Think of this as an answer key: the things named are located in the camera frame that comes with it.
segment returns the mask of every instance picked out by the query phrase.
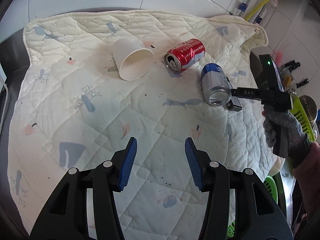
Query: red soda can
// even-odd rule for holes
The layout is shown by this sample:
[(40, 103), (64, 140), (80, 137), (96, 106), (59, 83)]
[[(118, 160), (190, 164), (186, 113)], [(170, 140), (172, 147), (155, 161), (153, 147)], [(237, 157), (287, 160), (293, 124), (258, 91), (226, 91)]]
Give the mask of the red soda can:
[(204, 54), (203, 43), (197, 39), (191, 39), (170, 49), (164, 56), (164, 64), (173, 73), (180, 73), (201, 60)]

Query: yellow hose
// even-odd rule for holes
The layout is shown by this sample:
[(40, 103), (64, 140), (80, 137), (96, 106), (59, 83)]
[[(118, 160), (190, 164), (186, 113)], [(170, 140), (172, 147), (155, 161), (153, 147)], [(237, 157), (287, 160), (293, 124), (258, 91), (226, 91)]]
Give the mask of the yellow hose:
[(259, 9), (261, 9), (262, 6), (264, 6), (264, 5), (265, 5), (267, 2), (269, 2), (269, 1), (271, 1), (271, 0), (262, 0), (256, 7), (254, 7), (254, 8), (252, 9), (252, 11), (251, 11), (250, 13), (248, 13), (248, 14), (244, 17), (244, 19), (245, 19), (246, 21), (249, 21), (249, 20), (251, 19), (251, 17), (252, 17), (253, 15), (255, 15), (256, 12), (259, 11)]

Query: person's arm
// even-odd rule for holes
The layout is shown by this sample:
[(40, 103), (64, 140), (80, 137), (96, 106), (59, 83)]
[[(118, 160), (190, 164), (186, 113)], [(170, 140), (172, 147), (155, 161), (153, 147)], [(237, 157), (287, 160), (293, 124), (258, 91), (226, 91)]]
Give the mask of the person's arm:
[(299, 182), (309, 221), (320, 207), (320, 146), (310, 143), (308, 135), (292, 114), (263, 112), (262, 115), (266, 117), (263, 127), (269, 147), (276, 142), (273, 123), (288, 129), (288, 156), (292, 160), (293, 175)]
[(293, 170), (299, 182), (309, 221), (320, 207), (320, 146), (314, 142), (303, 162)]

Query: hand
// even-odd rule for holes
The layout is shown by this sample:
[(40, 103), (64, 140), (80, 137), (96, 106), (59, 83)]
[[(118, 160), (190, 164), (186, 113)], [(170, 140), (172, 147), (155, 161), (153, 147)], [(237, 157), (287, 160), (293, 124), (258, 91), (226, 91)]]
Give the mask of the hand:
[(274, 125), (277, 124), (288, 129), (288, 156), (292, 159), (292, 165), (296, 168), (308, 155), (311, 147), (308, 135), (302, 130), (301, 124), (292, 115), (279, 112), (262, 112), (265, 116), (263, 128), (265, 129), (266, 142), (269, 147), (276, 143)]

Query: quilted blanket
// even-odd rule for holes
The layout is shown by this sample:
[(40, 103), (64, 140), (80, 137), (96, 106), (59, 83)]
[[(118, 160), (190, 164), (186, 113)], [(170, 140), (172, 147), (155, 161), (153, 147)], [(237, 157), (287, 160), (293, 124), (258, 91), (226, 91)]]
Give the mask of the quilted blanket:
[[(155, 55), (137, 80), (119, 77), (112, 44), (121, 38)], [(204, 43), (205, 56), (173, 74), (164, 54), (191, 38)], [(261, 179), (277, 160), (265, 143), (260, 102), (241, 99), (243, 110), (229, 112), (206, 104), (201, 89), (200, 72), (210, 62), (223, 68), (233, 87), (256, 88), (249, 52), (268, 43), (257, 25), (234, 16), (161, 11), (69, 13), (31, 22), (23, 40), (30, 68), (10, 124), (8, 179), (29, 233), (69, 168), (95, 168), (131, 136), (138, 152), (128, 186), (115, 194), (126, 239), (197, 239), (208, 195), (191, 177), (187, 137), (212, 160), (238, 171), (250, 167)], [(230, 222), (234, 206), (231, 192)], [(94, 236), (91, 212), (88, 220)]]

